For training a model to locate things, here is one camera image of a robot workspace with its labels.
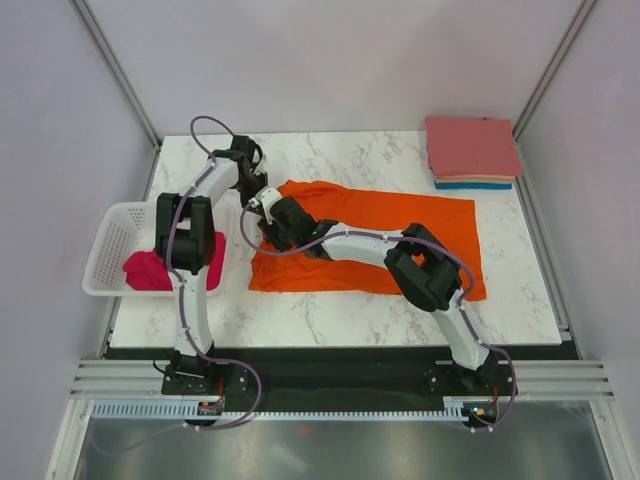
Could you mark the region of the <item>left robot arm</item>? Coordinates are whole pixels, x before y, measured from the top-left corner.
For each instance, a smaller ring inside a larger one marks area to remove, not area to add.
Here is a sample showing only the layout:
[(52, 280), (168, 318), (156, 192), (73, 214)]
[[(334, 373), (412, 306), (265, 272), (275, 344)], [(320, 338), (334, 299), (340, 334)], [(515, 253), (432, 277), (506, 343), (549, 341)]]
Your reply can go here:
[(155, 252), (167, 268), (179, 323), (174, 350), (194, 359), (184, 379), (198, 393), (211, 392), (220, 378), (218, 367), (204, 360), (213, 347), (206, 299), (217, 247), (213, 207), (230, 190), (245, 206), (265, 188), (263, 157), (255, 140), (235, 135), (229, 148), (208, 153), (204, 168), (183, 189), (156, 201)]

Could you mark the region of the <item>orange t-shirt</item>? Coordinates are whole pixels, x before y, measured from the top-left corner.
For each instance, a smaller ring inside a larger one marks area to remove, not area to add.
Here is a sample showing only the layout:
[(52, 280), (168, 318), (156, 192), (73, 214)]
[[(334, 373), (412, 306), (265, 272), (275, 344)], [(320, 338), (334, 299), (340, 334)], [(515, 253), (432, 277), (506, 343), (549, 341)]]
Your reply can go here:
[[(425, 226), (443, 246), (468, 265), (476, 284), (469, 301), (488, 297), (482, 272), (475, 202), (438, 196), (349, 189), (337, 184), (288, 181), (279, 187), (316, 220), (331, 219), (372, 230)], [(257, 253), (249, 289), (268, 293), (362, 291), (398, 295), (389, 272), (353, 261), (311, 259), (303, 253), (276, 257)]]

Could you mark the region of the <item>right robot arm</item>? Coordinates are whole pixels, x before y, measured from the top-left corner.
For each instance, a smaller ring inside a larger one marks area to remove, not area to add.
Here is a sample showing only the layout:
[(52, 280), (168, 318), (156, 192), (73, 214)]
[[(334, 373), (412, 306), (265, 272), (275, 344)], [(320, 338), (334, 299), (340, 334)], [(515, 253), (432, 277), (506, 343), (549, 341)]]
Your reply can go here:
[(272, 257), (301, 254), (386, 270), (402, 296), (436, 321), (465, 391), (477, 394), (489, 387), (500, 360), (516, 380), (509, 353), (483, 340), (475, 328), (467, 307), (467, 297), (476, 287), (473, 270), (425, 226), (413, 223), (404, 230), (379, 231), (316, 220), (295, 199), (270, 188), (252, 198), (243, 212), (259, 216), (258, 227), (273, 247), (269, 251), (255, 245), (257, 252)]

